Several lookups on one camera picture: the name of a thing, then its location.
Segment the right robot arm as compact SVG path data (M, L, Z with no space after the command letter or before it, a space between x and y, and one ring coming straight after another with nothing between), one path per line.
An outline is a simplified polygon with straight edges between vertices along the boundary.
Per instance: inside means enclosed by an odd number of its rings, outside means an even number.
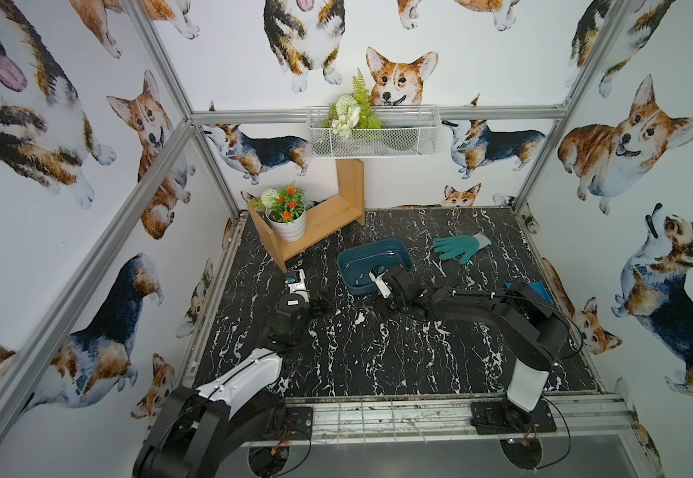
M493 291L463 290L452 284L416 280L401 266L376 267L370 280L388 313L419 322L465 322L498 333L515 357L511 380L500 400L471 404L471 424L481 435L521 433L525 438L556 432L545 384L570 345L572 321L529 283Z

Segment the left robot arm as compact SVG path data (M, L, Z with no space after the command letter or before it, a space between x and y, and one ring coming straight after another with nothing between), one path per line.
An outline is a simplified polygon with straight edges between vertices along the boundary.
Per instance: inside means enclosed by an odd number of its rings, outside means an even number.
M284 416L282 398L267 388L286 360L310 343L313 320L332 312L324 296L282 296L261 346L230 372L198 388L175 388L165 400L133 466L133 477L214 477L243 443Z

